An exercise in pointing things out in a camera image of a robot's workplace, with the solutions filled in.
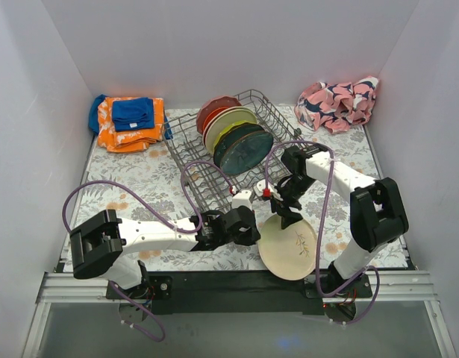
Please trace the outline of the cream green plate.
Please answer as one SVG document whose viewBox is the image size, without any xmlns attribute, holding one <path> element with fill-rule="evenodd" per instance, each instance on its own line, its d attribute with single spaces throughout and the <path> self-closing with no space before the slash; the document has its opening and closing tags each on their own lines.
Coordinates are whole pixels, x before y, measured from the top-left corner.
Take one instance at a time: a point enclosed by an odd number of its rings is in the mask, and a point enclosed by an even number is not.
<svg viewBox="0 0 459 358">
<path fill-rule="evenodd" d="M 281 228 L 281 217 L 273 215 L 261 226 L 257 242 L 260 258 L 267 269 L 284 280 L 301 280 L 316 265 L 317 235 L 310 223 L 301 221 Z"/>
</svg>

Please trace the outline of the dark teal plate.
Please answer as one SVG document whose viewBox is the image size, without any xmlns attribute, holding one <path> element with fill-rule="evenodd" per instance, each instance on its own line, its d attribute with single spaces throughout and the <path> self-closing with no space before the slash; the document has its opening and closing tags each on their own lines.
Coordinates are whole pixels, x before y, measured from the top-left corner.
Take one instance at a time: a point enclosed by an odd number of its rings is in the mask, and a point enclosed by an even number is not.
<svg viewBox="0 0 459 358">
<path fill-rule="evenodd" d="M 240 175 L 260 163 L 272 145 L 273 136 L 266 131 L 247 134 L 225 150 L 219 167 L 227 175 Z"/>
<path fill-rule="evenodd" d="M 238 175 L 260 163 L 271 150 L 273 141 L 272 134 L 260 125 L 238 125 L 218 141 L 213 161 L 227 175 Z"/>
</svg>

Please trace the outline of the grey wire dish rack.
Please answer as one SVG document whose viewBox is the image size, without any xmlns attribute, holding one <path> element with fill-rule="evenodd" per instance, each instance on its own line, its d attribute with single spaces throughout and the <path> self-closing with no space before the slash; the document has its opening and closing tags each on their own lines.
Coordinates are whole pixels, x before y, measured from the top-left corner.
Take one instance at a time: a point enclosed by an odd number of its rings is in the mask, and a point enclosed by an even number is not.
<svg viewBox="0 0 459 358">
<path fill-rule="evenodd" d="M 302 139 L 302 131 L 292 125 L 292 120 L 282 114 L 276 106 L 260 91 L 246 90 L 236 95 L 237 100 L 257 117 L 257 124 L 271 134 L 275 145 L 290 140 Z M 182 170 L 188 163 L 199 161 L 184 176 L 185 187 L 191 190 L 198 208 L 202 212 L 231 209 L 231 195 L 228 182 L 217 169 L 206 164 L 213 162 L 213 155 L 203 144 L 202 135 L 196 129 L 197 110 L 173 110 L 166 117 L 165 143 L 172 159 Z M 234 162 L 235 152 L 221 163 L 221 169 L 236 189 L 251 189 L 269 174 L 269 182 L 276 184 L 290 174 L 281 162 L 284 149 L 280 147 L 269 161 L 261 160 L 252 168 Z"/>
</svg>

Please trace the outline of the green polka dot scalloped plate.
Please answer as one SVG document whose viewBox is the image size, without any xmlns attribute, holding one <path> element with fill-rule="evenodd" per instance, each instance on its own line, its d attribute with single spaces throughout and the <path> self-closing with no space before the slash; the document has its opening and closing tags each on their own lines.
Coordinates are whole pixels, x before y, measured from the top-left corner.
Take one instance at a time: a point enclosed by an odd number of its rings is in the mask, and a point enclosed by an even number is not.
<svg viewBox="0 0 459 358">
<path fill-rule="evenodd" d="M 216 138 L 213 155 L 220 155 L 221 151 L 230 148 L 237 140 L 257 130 L 260 130 L 258 124 L 247 121 L 238 121 L 229 125 Z"/>
</svg>

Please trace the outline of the pink and green branch plate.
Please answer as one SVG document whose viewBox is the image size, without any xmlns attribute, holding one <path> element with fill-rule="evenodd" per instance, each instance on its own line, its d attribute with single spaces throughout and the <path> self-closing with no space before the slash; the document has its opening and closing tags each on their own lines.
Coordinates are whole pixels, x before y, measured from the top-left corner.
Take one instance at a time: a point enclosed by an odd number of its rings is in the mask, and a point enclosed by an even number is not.
<svg viewBox="0 0 459 358">
<path fill-rule="evenodd" d="M 223 110 L 210 120 L 203 131 L 203 143 L 210 154 L 214 153 L 216 141 L 222 136 L 222 132 L 234 125 L 251 123 L 257 124 L 256 115 L 246 107 L 231 107 Z"/>
</svg>

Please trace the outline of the orange plate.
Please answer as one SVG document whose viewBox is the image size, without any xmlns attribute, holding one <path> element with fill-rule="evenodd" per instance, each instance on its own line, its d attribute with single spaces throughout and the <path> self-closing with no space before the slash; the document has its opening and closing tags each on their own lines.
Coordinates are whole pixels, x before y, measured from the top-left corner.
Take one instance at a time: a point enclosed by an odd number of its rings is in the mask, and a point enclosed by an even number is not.
<svg viewBox="0 0 459 358">
<path fill-rule="evenodd" d="M 214 111 L 212 111 L 208 117 L 205 119 L 204 123 L 203 123 L 203 128 L 202 128 L 202 138 L 203 140 L 205 140 L 206 138 L 206 133 L 207 133 L 207 128 L 209 127 L 210 123 L 222 112 L 224 112 L 225 110 L 227 110 L 228 107 L 220 107 L 220 108 L 217 108 L 215 109 Z"/>
</svg>

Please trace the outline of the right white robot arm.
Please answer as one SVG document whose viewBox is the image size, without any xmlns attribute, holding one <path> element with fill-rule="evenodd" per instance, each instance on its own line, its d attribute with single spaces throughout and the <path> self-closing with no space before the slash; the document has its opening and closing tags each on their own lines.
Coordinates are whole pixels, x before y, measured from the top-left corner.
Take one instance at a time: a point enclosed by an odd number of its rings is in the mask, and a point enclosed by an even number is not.
<svg viewBox="0 0 459 358">
<path fill-rule="evenodd" d="M 281 218 L 281 229 L 302 220 L 299 199 L 317 181 L 325 184 L 327 193 L 336 192 L 350 205 L 351 241 L 330 264 L 326 277 L 315 271 L 320 296 L 345 296 L 376 254 L 409 229 L 398 185 L 391 178 L 375 179 L 336 161 L 326 145 L 293 140 L 274 146 L 279 148 L 284 150 L 281 162 L 289 175 L 274 189 L 265 187 L 262 196 Z"/>
</svg>

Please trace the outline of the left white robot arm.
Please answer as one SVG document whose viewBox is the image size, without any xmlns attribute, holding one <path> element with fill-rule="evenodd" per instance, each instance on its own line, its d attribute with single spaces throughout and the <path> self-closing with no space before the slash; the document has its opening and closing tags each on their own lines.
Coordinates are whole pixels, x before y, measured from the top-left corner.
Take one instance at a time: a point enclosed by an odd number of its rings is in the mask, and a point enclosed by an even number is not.
<svg viewBox="0 0 459 358">
<path fill-rule="evenodd" d="M 162 222 L 119 218 L 103 210 L 70 232 L 73 277 L 103 277 L 132 298 L 143 297 L 149 279 L 142 262 L 130 258 L 141 251 L 214 251 L 231 242 L 252 246 L 260 239 L 254 211 L 245 206 L 222 213 Z"/>
</svg>

